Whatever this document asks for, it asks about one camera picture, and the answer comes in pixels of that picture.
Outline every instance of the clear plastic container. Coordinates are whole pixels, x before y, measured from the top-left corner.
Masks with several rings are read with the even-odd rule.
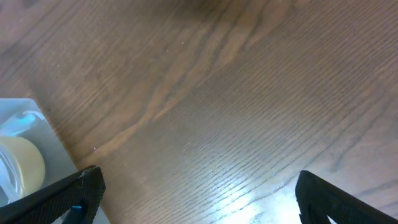
[[[76,171],[34,100],[0,99],[0,207]],[[109,223],[101,208],[94,223]]]

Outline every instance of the wood grain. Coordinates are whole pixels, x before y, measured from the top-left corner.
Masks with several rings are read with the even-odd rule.
[[[0,3],[0,96],[113,223],[298,223],[302,169],[398,218],[394,0]]]
[[[112,221],[298,223],[302,169],[396,216],[397,10],[316,2],[216,72],[99,163]]]
[[[0,94],[35,98],[83,167],[306,2],[3,0]]]

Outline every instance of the wooden table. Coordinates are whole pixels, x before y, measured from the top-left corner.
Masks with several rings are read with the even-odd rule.
[[[113,223],[299,223],[302,169],[398,218],[397,11],[2,0],[0,96],[101,166]]]

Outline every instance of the wooden surface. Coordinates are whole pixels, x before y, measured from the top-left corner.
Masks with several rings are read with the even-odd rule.
[[[33,97],[113,223],[298,223],[310,170],[398,218],[398,2],[5,1]]]

